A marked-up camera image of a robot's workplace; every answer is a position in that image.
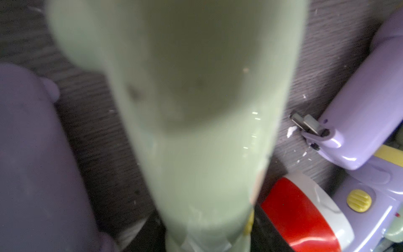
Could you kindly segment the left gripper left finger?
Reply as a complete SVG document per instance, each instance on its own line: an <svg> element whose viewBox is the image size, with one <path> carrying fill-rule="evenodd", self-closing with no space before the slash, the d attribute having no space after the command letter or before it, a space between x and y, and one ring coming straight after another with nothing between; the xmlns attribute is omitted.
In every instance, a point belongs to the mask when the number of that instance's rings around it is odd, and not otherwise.
<svg viewBox="0 0 403 252"><path fill-rule="evenodd" d="M155 210L123 252L165 252L166 228Z"/></svg>

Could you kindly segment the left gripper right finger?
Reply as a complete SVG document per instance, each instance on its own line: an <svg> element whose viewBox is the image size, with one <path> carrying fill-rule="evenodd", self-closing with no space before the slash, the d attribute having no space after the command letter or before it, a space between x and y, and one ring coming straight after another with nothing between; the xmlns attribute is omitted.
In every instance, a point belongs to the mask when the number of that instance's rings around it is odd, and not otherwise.
<svg viewBox="0 0 403 252"><path fill-rule="evenodd" d="M294 252L259 205L255 206L250 251Z"/></svg>

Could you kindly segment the red flashlight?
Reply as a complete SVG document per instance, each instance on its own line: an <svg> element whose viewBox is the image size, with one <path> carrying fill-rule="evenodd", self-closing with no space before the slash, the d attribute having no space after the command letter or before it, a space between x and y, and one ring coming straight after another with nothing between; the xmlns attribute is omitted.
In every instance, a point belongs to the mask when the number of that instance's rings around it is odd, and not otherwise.
<svg viewBox="0 0 403 252"><path fill-rule="evenodd" d="M279 179L261 208L295 252L342 252L354 241L342 210L301 172Z"/></svg>

